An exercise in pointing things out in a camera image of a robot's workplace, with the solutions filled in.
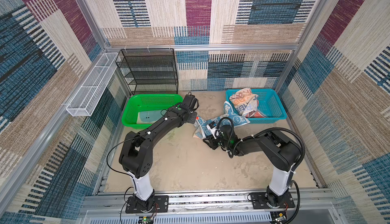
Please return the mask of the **pale yellow teal towel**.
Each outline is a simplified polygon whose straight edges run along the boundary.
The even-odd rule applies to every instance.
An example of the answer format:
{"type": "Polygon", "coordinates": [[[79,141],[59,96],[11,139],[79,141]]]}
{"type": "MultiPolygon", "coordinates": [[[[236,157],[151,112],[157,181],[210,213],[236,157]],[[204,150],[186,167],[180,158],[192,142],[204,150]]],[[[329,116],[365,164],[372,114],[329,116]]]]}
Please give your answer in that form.
{"type": "Polygon", "coordinates": [[[137,124],[153,124],[165,114],[165,110],[141,111],[138,113],[137,124]]]}

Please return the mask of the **pink orange print towel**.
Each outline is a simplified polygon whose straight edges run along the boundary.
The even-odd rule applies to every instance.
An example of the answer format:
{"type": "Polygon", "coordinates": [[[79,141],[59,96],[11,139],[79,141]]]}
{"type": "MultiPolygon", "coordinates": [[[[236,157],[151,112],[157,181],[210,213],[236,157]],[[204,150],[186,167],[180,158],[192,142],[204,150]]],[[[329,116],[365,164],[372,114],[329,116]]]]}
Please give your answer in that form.
{"type": "Polygon", "coordinates": [[[246,117],[247,113],[253,110],[259,110],[258,95],[253,94],[250,88],[244,88],[229,97],[238,114],[246,117]]]}

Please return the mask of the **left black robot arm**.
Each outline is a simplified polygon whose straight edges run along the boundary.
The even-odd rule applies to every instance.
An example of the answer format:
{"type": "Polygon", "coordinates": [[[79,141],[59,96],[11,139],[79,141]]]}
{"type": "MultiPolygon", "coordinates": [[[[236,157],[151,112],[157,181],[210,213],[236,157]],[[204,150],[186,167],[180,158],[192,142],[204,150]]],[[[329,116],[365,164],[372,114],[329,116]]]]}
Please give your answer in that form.
{"type": "Polygon", "coordinates": [[[157,210],[155,190],[151,186],[149,171],[153,164],[153,149],[168,132],[186,123],[195,123],[199,102],[187,94],[181,103],[167,109],[165,114],[148,128],[127,134],[119,163],[133,182],[134,193],[128,198],[126,213],[157,210]]]}

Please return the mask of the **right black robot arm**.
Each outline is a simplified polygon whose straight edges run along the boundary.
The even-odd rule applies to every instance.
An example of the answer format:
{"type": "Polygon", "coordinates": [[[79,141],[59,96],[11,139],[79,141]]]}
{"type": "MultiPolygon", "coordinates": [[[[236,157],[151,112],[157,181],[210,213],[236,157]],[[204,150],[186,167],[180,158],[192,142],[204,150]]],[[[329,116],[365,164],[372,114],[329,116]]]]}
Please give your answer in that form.
{"type": "Polygon", "coordinates": [[[273,127],[239,139],[231,125],[215,126],[203,142],[211,149],[222,148],[230,158],[263,152],[273,165],[273,174],[266,193],[255,200],[264,200],[268,208],[279,208],[288,199],[296,168],[305,156],[305,145],[293,131],[273,127]]]}

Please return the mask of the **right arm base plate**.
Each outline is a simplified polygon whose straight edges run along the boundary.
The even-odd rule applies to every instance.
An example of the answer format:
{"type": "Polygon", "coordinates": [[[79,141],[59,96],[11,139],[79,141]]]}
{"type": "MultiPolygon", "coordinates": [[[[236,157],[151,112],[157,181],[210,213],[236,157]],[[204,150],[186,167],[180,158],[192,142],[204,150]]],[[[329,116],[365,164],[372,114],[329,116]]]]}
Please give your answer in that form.
{"type": "Polygon", "coordinates": [[[248,195],[248,200],[254,209],[278,209],[295,208],[294,200],[289,191],[282,196],[272,192],[252,192],[248,195]]]}

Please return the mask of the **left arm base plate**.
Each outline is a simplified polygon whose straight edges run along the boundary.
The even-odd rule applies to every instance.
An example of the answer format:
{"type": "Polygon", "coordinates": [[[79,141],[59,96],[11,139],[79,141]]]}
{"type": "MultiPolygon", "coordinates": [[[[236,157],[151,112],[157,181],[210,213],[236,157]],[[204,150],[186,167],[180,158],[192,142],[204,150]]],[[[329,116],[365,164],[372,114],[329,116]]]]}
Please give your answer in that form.
{"type": "Polygon", "coordinates": [[[126,214],[136,213],[165,213],[168,211],[169,196],[167,195],[152,195],[146,201],[139,199],[136,196],[130,196],[127,199],[126,214]]]}

